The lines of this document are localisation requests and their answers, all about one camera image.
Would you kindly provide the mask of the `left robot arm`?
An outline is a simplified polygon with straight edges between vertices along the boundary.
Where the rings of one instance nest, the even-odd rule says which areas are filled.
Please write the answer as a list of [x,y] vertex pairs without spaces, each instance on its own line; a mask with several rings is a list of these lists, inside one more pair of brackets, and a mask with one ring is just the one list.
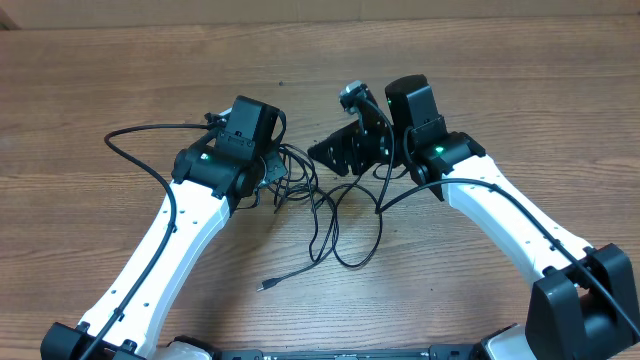
[[208,113],[204,135],[181,150],[162,205],[116,280],[74,327],[54,323],[44,359],[218,359],[219,350],[188,336],[158,345],[166,317],[198,258],[238,203],[286,173],[278,157],[284,112],[239,96]]

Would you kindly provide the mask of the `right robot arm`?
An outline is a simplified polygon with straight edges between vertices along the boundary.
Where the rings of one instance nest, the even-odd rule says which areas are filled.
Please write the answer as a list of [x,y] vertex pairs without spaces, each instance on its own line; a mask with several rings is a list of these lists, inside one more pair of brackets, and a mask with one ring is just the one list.
[[541,211],[471,136],[449,131],[421,74],[387,85],[387,108],[362,82],[339,95],[355,121],[312,146],[338,175],[371,166],[406,168],[417,190],[473,221],[530,288],[526,322],[473,345],[431,347],[432,359],[608,359],[639,341],[639,302],[630,259],[595,248]]

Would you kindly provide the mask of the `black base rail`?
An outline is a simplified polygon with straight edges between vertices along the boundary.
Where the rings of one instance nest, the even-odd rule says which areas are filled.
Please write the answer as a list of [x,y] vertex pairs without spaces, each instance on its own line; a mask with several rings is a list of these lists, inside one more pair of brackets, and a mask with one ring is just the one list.
[[330,350],[273,352],[221,350],[214,360],[469,360],[476,358],[473,344],[437,344],[414,349]]

